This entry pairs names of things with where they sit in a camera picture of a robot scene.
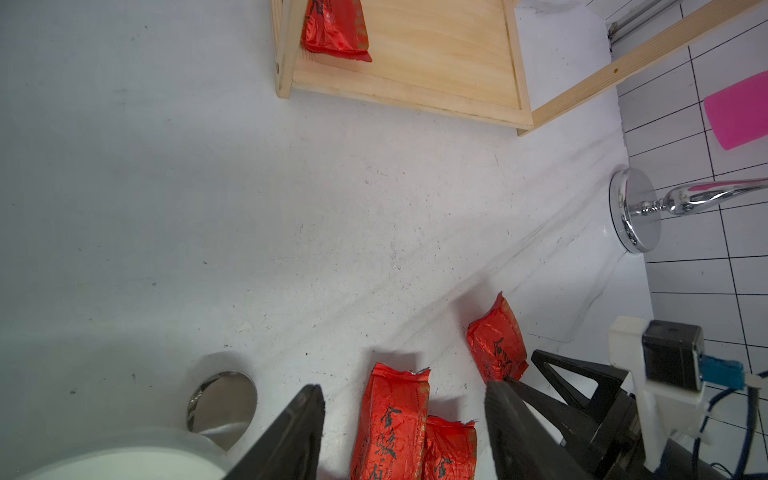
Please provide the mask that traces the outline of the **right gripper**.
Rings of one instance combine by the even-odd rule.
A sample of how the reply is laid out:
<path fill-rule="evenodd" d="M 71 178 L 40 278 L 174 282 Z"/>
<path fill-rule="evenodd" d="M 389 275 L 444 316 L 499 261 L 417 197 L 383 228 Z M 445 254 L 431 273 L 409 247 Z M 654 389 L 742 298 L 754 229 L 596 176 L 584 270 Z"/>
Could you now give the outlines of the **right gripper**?
<path fill-rule="evenodd" d="M 622 388 L 628 371 L 542 350 L 535 350 L 531 360 L 566 404 L 520 381 L 508 384 L 559 431 L 579 465 L 595 465 L 595 479 L 653 478 L 644 466 L 636 399 Z M 587 397 L 560 371 L 594 381 L 592 395 Z M 599 424 L 587 414 L 601 414 Z"/>

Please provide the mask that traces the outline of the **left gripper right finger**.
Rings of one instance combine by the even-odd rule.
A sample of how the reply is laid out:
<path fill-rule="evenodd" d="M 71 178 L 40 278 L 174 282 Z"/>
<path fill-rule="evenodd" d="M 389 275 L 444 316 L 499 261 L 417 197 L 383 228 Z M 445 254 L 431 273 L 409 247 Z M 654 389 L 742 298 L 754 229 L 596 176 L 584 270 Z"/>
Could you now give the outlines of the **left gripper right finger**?
<path fill-rule="evenodd" d="M 494 468 L 499 479 L 588 479 L 506 382 L 490 382 L 484 399 Z"/>

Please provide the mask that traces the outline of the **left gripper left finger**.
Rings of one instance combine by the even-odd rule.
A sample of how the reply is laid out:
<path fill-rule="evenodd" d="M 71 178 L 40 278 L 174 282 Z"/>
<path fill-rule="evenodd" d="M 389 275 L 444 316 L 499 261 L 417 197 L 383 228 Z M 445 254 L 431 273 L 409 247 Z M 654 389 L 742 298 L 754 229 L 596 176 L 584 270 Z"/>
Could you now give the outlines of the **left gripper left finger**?
<path fill-rule="evenodd" d="M 321 386 L 305 385 L 224 479 L 315 480 L 324 419 Z"/>

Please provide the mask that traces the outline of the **red tea bag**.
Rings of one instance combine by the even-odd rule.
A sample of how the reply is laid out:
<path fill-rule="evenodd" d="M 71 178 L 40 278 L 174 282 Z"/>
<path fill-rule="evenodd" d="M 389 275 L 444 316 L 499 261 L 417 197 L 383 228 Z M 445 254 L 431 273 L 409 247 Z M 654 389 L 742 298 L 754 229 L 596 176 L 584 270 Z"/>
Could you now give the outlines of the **red tea bag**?
<path fill-rule="evenodd" d="M 430 373 L 374 366 L 361 402 L 352 479 L 422 477 Z"/>
<path fill-rule="evenodd" d="M 309 0 L 301 43 L 312 53 L 372 61 L 359 0 Z"/>
<path fill-rule="evenodd" d="M 426 423 L 423 479 L 473 480 L 477 463 L 475 421 L 448 421 L 429 415 Z"/>
<path fill-rule="evenodd" d="M 527 350 L 519 324 L 502 292 L 487 314 L 468 326 L 467 342 L 486 384 L 519 381 L 528 368 Z"/>

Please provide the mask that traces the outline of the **wooden two-tier shelf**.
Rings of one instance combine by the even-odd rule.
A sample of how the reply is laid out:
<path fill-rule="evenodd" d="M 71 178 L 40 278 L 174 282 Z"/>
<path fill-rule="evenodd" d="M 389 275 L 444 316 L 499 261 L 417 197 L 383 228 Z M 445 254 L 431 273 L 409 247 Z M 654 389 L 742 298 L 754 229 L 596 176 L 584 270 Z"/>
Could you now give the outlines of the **wooden two-tier shelf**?
<path fill-rule="evenodd" d="M 514 1 L 366 1 L 370 63 L 306 51 L 308 4 L 271 4 L 275 83 L 536 130 L 755 9 L 755 1 L 711 1 L 543 106 L 530 104 Z"/>

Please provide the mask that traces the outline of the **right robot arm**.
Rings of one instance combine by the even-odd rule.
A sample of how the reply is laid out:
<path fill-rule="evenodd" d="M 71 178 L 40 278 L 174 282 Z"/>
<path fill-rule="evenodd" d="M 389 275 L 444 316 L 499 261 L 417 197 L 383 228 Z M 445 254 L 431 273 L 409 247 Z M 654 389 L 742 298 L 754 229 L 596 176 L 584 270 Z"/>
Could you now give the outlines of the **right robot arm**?
<path fill-rule="evenodd" d="M 635 396 L 625 370 L 542 350 L 531 360 L 554 399 L 509 379 L 487 413 L 500 479 L 734 479 L 734 469 L 706 464 L 668 441 L 660 467 L 648 470 Z"/>

